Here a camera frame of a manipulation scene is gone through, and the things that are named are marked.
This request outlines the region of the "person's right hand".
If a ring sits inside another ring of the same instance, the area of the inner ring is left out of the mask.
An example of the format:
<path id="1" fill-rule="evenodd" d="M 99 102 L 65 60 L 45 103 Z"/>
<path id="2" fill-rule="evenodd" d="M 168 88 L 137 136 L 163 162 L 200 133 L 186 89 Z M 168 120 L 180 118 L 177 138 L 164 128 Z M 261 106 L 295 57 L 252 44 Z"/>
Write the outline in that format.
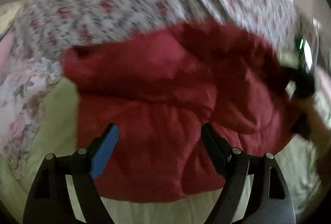
<path id="1" fill-rule="evenodd" d="M 307 113 L 311 132 L 308 136 L 322 157 L 330 149 L 330 76 L 317 66 L 315 69 L 317 89 L 313 96 L 299 101 Z"/>

